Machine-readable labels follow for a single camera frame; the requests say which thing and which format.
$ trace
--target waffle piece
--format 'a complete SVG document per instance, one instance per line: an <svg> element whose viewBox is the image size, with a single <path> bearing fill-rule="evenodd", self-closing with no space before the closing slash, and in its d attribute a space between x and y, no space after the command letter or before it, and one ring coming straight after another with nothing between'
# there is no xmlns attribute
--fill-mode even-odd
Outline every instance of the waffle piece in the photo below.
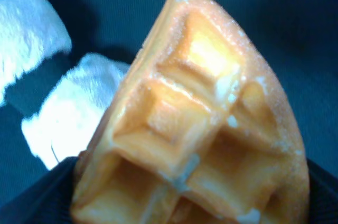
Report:
<svg viewBox="0 0 338 224"><path fill-rule="evenodd" d="M75 170L75 223L305 223L276 76L213 0L167 0Z"/></svg>

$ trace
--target waffle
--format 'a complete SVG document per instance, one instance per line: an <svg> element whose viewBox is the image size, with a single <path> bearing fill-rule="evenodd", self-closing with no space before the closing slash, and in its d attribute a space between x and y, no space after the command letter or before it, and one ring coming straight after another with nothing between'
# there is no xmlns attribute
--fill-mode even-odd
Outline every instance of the waffle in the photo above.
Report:
<svg viewBox="0 0 338 224"><path fill-rule="evenodd" d="M213 0L167 0L75 168L75 223L305 223L287 97Z"/></svg>

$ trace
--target white fabric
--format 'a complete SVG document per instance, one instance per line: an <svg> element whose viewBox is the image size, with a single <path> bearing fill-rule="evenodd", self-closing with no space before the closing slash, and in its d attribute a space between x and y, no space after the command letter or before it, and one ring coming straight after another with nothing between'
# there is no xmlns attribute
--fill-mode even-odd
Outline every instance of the white fabric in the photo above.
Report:
<svg viewBox="0 0 338 224"><path fill-rule="evenodd" d="M32 154L47 169L86 149L128 69L125 63L88 53L60 79L39 114L22 121Z"/></svg>
<svg viewBox="0 0 338 224"><path fill-rule="evenodd" d="M67 30L47 0L0 0L0 106L5 88L23 73L70 50Z"/></svg>

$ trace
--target white fluffy cloth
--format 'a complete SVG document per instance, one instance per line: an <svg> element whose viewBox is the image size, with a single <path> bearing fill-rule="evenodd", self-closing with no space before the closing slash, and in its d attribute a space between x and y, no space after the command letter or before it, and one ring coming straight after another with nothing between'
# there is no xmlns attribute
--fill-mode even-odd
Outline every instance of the white fluffy cloth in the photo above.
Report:
<svg viewBox="0 0 338 224"><path fill-rule="evenodd" d="M88 53L60 79L39 114L22 121L32 154L47 169L86 149L128 69L125 63Z"/></svg>
<svg viewBox="0 0 338 224"><path fill-rule="evenodd" d="M5 88L57 52L69 53L71 40L47 0L0 0L0 106Z"/></svg>

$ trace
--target dark fabric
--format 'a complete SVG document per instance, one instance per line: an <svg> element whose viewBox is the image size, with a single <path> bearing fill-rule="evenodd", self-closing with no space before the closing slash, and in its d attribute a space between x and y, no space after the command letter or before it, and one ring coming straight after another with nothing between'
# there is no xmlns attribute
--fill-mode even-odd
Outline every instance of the dark fabric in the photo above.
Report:
<svg viewBox="0 0 338 224"><path fill-rule="evenodd" d="M22 116L39 109L42 97L85 52L130 63L165 0L49 1L69 31L73 51L69 65L38 69L6 96L10 105L0 109L0 205L46 172L29 153L21 133ZM338 0L216 1L239 22L276 72L308 157L338 176Z"/></svg>
<svg viewBox="0 0 338 224"><path fill-rule="evenodd" d="M72 171L68 158L23 194L0 209L2 224L71 223ZM310 224L338 223L338 180L309 161L311 176Z"/></svg>

